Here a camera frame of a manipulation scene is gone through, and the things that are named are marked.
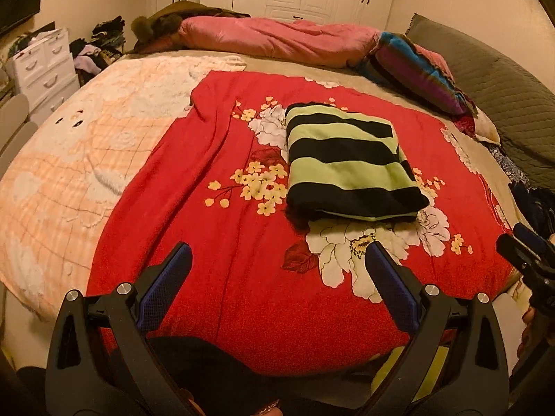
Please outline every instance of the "white drawer unit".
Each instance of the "white drawer unit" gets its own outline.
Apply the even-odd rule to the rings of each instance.
[[[8,71],[20,88],[37,79],[48,70],[43,42],[31,45],[8,62]]]
[[[69,54],[68,33],[66,30],[58,31],[59,33],[47,38],[44,43],[46,64],[49,68],[63,61],[64,57]]]
[[[60,83],[58,92],[52,95],[49,99],[43,101],[31,113],[30,119],[41,126],[60,106],[62,106],[68,99],[79,90],[79,78],[74,75],[69,80],[66,79]]]
[[[58,29],[42,36],[7,64],[18,93],[29,100],[30,117],[37,124],[44,122],[56,106],[61,105],[57,105],[58,100],[65,101],[79,89],[67,30]]]
[[[308,12],[295,11],[292,9],[266,7],[265,16],[283,22],[294,22],[295,20],[309,20],[320,25],[327,23],[327,17],[322,14],[310,14]]]
[[[71,54],[65,54],[62,62],[51,68],[48,72],[40,76],[36,81],[28,86],[19,89],[21,94],[25,94],[29,99],[31,111],[42,101],[55,94],[61,85],[69,78],[76,76]]]

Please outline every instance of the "folded striped cloth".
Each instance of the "folded striped cloth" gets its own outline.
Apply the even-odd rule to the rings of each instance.
[[[375,221],[428,206],[388,120],[311,103],[288,107],[286,123],[293,208]]]

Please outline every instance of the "colorful striped pillow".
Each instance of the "colorful striped pillow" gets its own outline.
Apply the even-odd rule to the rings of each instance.
[[[454,117],[462,132],[474,136],[474,103],[455,86],[449,68],[444,70],[442,61],[428,56],[406,36],[383,32],[376,47],[355,70],[434,111]]]

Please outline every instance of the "white flower print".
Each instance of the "white flower print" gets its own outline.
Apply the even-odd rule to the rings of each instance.
[[[260,112],[259,119],[252,119],[249,128],[256,133],[260,145],[279,147],[281,156],[289,161],[285,132],[285,109],[275,105]]]
[[[408,245],[422,246],[430,256],[442,256],[445,250],[444,241],[451,239],[447,216],[433,206],[418,211],[414,222],[401,222],[395,225],[395,233],[403,238]]]
[[[457,155],[459,155],[461,162],[467,167],[468,170],[470,170],[474,174],[477,174],[478,169],[476,169],[472,165],[472,163],[470,162],[470,158],[462,149],[459,142],[455,139],[454,135],[449,133],[449,130],[443,129],[443,128],[441,129],[441,132],[443,133],[443,137],[445,138],[445,140],[451,145],[453,145],[454,150],[457,152]]]
[[[364,254],[369,243],[380,241],[391,257],[399,263],[408,257],[409,245],[382,224],[340,219],[309,222],[306,235],[309,250],[319,255],[320,275],[324,285],[337,288],[343,283],[343,272],[351,273],[352,291],[357,297],[380,303],[374,282],[366,271]]]
[[[505,217],[505,213],[503,212],[503,209],[501,209],[501,206],[495,205],[495,211],[497,212],[497,215],[499,216],[499,219],[501,219],[501,222],[503,223],[505,228],[510,229],[511,226],[509,225],[509,222],[507,222],[507,217]]]
[[[309,83],[314,81],[313,79],[307,78],[307,77],[305,77],[305,80],[308,81]],[[319,84],[320,86],[323,86],[326,89],[332,89],[334,87],[339,87],[339,84],[334,82],[334,81],[317,81],[316,84]]]

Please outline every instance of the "pile of clothes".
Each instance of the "pile of clothes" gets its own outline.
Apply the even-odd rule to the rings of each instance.
[[[90,42],[79,38],[69,44],[81,86],[123,56],[123,52],[118,48],[123,47],[126,42],[123,35],[125,25],[126,22],[118,16],[114,20],[98,24],[93,30]]]

